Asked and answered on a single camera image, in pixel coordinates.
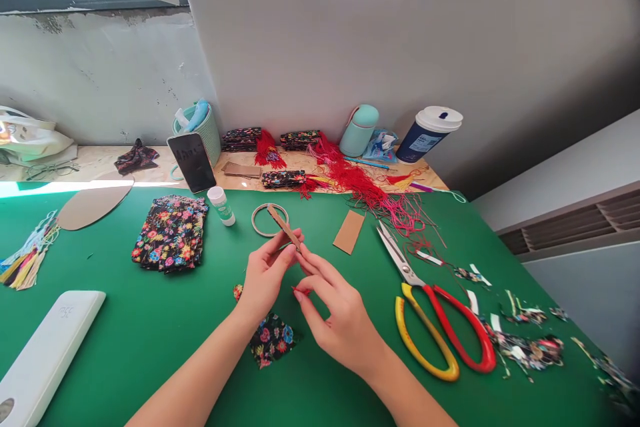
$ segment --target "yellow scissors handle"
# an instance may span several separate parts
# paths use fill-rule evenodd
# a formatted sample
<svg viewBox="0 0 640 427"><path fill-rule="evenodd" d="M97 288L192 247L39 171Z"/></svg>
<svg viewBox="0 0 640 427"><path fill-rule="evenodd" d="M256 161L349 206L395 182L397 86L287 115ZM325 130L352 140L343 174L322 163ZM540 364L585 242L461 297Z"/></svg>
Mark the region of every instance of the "yellow scissors handle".
<svg viewBox="0 0 640 427"><path fill-rule="evenodd" d="M413 340L409 336L409 331L407 330L407 325L405 324L405 300L402 297L395 298L395 320L398 324L398 331L400 332L400 336L402 337L402 341L405 343L411 354L415 357L415 359L420 362L422 367L424 367L428 372L432 375L438 377L439 379L446 380L447 382L455 382L460 377L460 367L458 367L458 361L451 353L451 349L440 335L440 332L435 328L435 326L431 323L431 320L425 315L422 308L415 301L413 294L411 293L411 286L409 284L402 283L402 293L405 295L411 307L415 310L415 313L418 314L420 320L426 325L427 329L431 333L433 339L437 342L442 354L444 355L448 369L441 370L430 363L427 362L427 359L422 357L422 354L418 352Z"/></svg>

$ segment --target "glue stick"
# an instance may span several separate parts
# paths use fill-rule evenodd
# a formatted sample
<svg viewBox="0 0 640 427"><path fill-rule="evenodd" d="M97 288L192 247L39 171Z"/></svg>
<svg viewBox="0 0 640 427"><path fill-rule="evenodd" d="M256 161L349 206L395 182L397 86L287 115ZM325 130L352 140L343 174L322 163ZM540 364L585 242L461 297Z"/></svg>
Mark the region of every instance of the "glue stick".
<svg viewBox="0 0 640 427"><path fill-rule="evenodd" d="M235 215L227 203L227 195L222 187L212 187L207 191L207 197L211 200L211 205L218 213L220 220L227 227L235 224Z"/></svg>

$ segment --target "wall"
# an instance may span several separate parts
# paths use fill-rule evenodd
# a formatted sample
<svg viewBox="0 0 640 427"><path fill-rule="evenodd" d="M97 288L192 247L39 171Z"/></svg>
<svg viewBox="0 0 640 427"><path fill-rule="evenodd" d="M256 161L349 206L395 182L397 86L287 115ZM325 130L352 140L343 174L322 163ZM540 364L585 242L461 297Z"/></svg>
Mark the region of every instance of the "wall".
<svg viewBox="0 0 640 427"><path fill-rule="evenodd" d="M635 242L524 264L584 333L636 383L640 381L638 258L640 242Z"/></svg>
<svg viewBox="0 0 640 427"><path fill-rule="evenodd" d="M496 232L640 181L640 110L473 202Z"/></svg>
<svg viewBox="0 0 640 427"><path fill-rule="evenodd" d="M448 105L464 114L463 127L427 160L470 197L631 108L609 102L579 117L582 93L637 58L637 0L190 4L230 128L319 127L337 139L350 109L366 101L404 134L419 108Z"/></svg>
<svg viewBox="0 0 640 427"><path fill-rule="evenodd" d="M188 9L0 16L0 105L83 145L162 145L215 91Z"/></svg>

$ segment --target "forearm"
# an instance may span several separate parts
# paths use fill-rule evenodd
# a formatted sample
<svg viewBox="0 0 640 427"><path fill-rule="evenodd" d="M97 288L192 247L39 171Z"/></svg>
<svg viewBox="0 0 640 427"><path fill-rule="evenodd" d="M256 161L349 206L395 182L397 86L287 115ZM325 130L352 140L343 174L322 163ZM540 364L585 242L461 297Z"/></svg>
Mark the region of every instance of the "forearm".
<svg viewBox="0 0 640 427"><path fill-rule="evenodd" d="M396 425L456 426L396 353L389 346L385 347L385 354L376 370L363 379L389 409Z"/></svg>
<svg viewBox="0 0 640 427"><path fill-rule="evenodd" d="M127 427L204 425L258 324L237 306Z"/></svg>

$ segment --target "table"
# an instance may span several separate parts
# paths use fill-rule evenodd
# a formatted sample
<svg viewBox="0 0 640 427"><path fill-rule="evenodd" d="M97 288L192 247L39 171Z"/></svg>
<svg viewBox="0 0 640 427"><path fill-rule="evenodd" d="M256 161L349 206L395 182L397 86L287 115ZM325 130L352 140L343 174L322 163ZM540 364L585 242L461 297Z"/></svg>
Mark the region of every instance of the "table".
<svg viewBox="0 0 640 427"><path fill-rule="evenodd" d="M56 176L54 173L50 174L47 179L43 181L63 181L63 182L76 182L76 181L91 181L109 172L116 171L113 163L115 160L127 152L130 147L78 147L78 158L74 161L80 166L78 172L72 172L69 175ZM187 184L184 181L175 181L171 179L171 169L176 165L175 159L171 150L166 145L153 147L157 150L160 156L155 160L159 168L141 170L134 173L135 180L138 182L147 183L162 183L166 186L176 188L187 188ZM307 173L321 173L321 168L316 164L313 157L307 155L305 152L300 151L283 151L282 147L278 147L282 158L287 162L287 169L290 170L305 170ZM240 165L253 165L254 153L252 152L223 152L220 155L218 162L216 163L213 173L215 178L223 189L237 189L237 190L261 190L264 191L259 179L245 179L243 177L227 177L222 172L222 167L228 162L232 161L239 163ZM381 177L382 175L407 175L414 169L422 169L423 174L419 176L420 182L424 185L430 185L439 189L447 189L444 182L438 177L438 175L427 165L424 159L421 159L413 165L405 165L403 163L397 163L392 165L392 171L386 171L376 167L369 167L366 165L360 165L365 171L371 174L373 179ZM273 170L271 166L266 165L263 167L263 171ZM27 179L27 169L18 165L0 165L0 181L25 181ZM384 181L377 181L379 185L383 185L384 189L396 193L399 190L394 185L389 185ZM414 188L409 188L409 191L418 191Z"/></svg>
<svg viewBox="0 0 640 427"><path fill-rule="evenodd" d="M2 254L22 245L48 211L60 208L73 195L37 195L33 189L37 186L19 186L30 189L26 192L32 195L0 198ZM267 199L285 207L291 225L305 232L309 248L326 257L360 291L385 341L462 427L539 427L550 419L558 425L611 425L616 421L597 372L570 337L583 340L592 352L597 350L573 322L565 324L552 317L543 330L503 322L508 332L532 337L553 332L565 341L565 366L534 372L534 384L513 363L509 364L509 380L502 379L500 363L486 376L461 363L461 377L454 384L444 383L422 369L397 332L393 305L394 297L401 295L400 277L377 237L373 216L367 216L352 256L331 245L348 210L346 195L317 193L307 201L291 192L231 189L227 197L238 221L226 228L210 212L205 223L202 266L175 276L140 269L130 258L135 238L151 200L168 193L185 191L135 186L96 224L77 232L61 232L45 258L35 287L16 292L0 286L0 375L8 370L62 292L76 289L107 293L41 426L122 425L133 415L233 309L232 289L243 281L247 252L264 242L253 231L249 216ZM445 193L420 196L447 242L448 248L441 251L444 258L458 266L474 263L493 283L491 291L463 284L476 292L483 315L498 313L498 295L503 299L505 288L530 304L544 308L555 305L472 205L458 203ZM437 241L429 232L427 237ZM418 276L466 302L448 271L413 258L410 262ZM245 352L212 411L210 425L393 425L384 405L364 382L314 342L289 288L302 275L297 268L287 272L273 311L300 332L303 340L264 370L258 370L250 353ZM435 319L426 297L419 293L417 297L425 313ZM445 310L469 354L478 359L480 348L470 325L446 304ZM423 355L444 367L437 346L411 309L407 309L407 327Z"/></svg>

